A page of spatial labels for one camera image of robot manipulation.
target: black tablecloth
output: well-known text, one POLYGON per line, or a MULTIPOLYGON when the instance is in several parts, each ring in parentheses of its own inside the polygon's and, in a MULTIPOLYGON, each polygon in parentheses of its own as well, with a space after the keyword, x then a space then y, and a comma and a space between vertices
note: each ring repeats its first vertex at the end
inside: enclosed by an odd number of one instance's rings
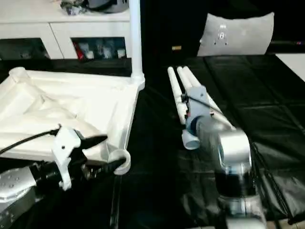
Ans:
MULTIPOLYGON (((58 72, 130 74, 128 61, 1 64, 2 78, 8 69, 20 65, 58 72)), ((183 64, 207 87, 232 124, 247 133, 267 219, 303 220, 305 83, 275 56, 208 57, 183 64)), ((53 193, 23 215, 14 228, 187 228, 214 224, 218 207, 211 162, 205 160, 202 150, 183 148, 183 127, 166 67, 150 69, 145 78, 128 145, 130 172, 53 193)), ((2 171, 19 165, 0 161, 2 171)))

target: gray cylinder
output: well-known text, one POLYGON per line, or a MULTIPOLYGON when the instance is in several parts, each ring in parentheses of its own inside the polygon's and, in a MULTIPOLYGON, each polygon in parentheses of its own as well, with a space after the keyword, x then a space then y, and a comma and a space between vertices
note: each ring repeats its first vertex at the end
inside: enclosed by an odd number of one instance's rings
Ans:
POLYGON ((218 146, 218 133, 230 129, 230 126, 210 116, 202 116, 197 121, 196 134, 200 139, 204 161, 216 170, 221 170, 221 161, 215 149, 218 146))
POLYGON ((111 4, 108 8, 102 10, 105 13, 118 13, 123 12, 129 8, 129 1, 128 0, 88 0, 89 8, 97 9, 99 7, 103 7, 107 4, 111 4))

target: white pipe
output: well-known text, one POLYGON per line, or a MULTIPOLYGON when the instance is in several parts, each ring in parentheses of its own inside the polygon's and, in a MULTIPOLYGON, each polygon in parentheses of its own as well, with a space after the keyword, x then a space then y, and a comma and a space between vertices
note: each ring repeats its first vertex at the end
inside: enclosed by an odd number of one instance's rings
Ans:
POLYGON ((130 33, 132 41, 132 80, 144 81, 142 70, 142 42, 141 42, 141 10, 140 0, 129 1, 130 33))
POLYGON ((184 73, 187 75, 190 83, 192 84, 193 87, 200 87, 201 83, 197 80, 197 78, 194 76, 194 74, 191 72, 191 70, 185 66, 183 68, 184 73))
POLYGON ((188 76, 184 73, 183 68, 182 67, 178 67, 177 68, 177 72, 178 72, 178 74, 180 76, 180 79, 182 81, 182 84, 183 84, 185 90, 191 88, 192 84, 189 81, 188 76))
MULTIPOLYGON (((194 86, 194 87, 201 86, 200 82, 197 80, 197 78, 194 76, 192 71, 187 66, 185 66, 183 68, 183 71, 184 71, 184 74, 187 76, 189 82, 191 82, 192 86, 194 86)), ((208 92, 207 92, 207 96, 208 96, 210 106, 221 111, 220 108, 217 106, 217 104, 214 102, 214 100, 211 98, 211 96, 208 94, 208 92)), ((213 115, 213 118, 217 119, 218 121, 220 121, 226 125, 229 125, 231 127, 231 129, 236 130, 236 128, 229 122, 229 120, 224 115, 219 114, 218 112, 215 112, 213 115)))
POLYGON ((172 67, 169 67, 167 69, 168 75, 170 77, 170 82, 171 82, 171 86, 172 86, 172 91, 173 91, 173 96, 175 98, 175 103, 176 103, 176 107, 177 107, 177 111, 178 111, 178 115, 179 115, 179 119, 181 124, 185 124, 185 115, 186 115, 186 110, 187 110, 187 106, 186 104, 182 103, 181 100, 181 88, 179 86, 176 74, 173 70, 172 67))
POLYGON ((184 148, 186 148, 188 150, 194 150, 194 149, 198 149, 200 147, 199 138, 192 135, 187 130, 182 131, 182 142, 183 142, 184 148))

